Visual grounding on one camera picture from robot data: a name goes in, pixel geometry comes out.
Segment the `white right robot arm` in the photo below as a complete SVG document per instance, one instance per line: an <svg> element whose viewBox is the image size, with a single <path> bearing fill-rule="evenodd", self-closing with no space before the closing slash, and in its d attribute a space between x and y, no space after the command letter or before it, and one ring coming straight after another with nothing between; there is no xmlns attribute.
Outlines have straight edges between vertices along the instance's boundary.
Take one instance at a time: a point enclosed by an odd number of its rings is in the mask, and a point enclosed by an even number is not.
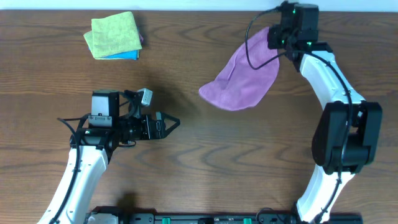
<svg viewBox="0 0 398 224"><path fill-rule="evenodd" d="M333 50L318 39L318 6L284 1L276 7L280 24L267 36L270 49L285 56L309 82L322 107L312 139L315 168L295 202L291 223L359 223L360 218L331 215L343 187L373 162L382 108L366 101L338 68Z"/></svg>

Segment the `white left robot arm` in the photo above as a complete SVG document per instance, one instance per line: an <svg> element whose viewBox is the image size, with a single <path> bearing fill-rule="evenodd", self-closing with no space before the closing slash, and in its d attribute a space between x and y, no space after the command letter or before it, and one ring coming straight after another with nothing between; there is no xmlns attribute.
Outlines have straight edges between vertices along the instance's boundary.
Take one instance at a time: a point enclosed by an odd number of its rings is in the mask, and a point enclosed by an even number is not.
<svg viewBox="0 0 398 224"><path fill-rule="evenodd" d="M117 148L131 148L137 141L166 138L180 120L163 112L153 118L142 114L150 106L152 91L95 90L91 111L70 128L67 167L40 223L127 223L118 212L90 212L95 188Z"/></svg>

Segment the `purple microfiber cloth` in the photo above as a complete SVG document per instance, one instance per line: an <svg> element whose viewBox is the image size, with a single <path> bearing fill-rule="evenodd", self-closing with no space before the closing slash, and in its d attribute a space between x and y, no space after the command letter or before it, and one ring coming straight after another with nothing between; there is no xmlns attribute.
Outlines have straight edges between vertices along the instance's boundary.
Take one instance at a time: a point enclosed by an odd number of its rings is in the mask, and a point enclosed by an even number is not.
<svg viewBox="0 0 398 224"><path fill-rule="evenodd" d="M279 72L276 49L269 49L263 28L242 44L212 81L199 89L199 95L213 106L227 111L255 107L268 92Z"/></svg>

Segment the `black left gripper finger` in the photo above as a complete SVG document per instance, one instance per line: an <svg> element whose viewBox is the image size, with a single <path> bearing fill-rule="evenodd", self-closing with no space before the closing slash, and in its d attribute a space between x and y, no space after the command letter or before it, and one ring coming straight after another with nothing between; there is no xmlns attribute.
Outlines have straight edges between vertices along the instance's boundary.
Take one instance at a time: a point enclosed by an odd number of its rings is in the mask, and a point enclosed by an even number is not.
<svg viewBox="0 0 398 224"><path fill-rule="evenodd" d="M169 114L166 114L164 112L158 111L155 113L156 115L156 120L161 120L161 121L166 121L170 120L173 121L175 124L172 125L172 127L178 127L180 125L180 120L174 116L171 116Z"/></svg>
<svg viewBox="0 0 398 224"><path fill-rule="evenodd" d="M180 122L175 122L171 127L164 130L164 137L167 137L172 131L174 131L177 127L180 126Z"/></svg>

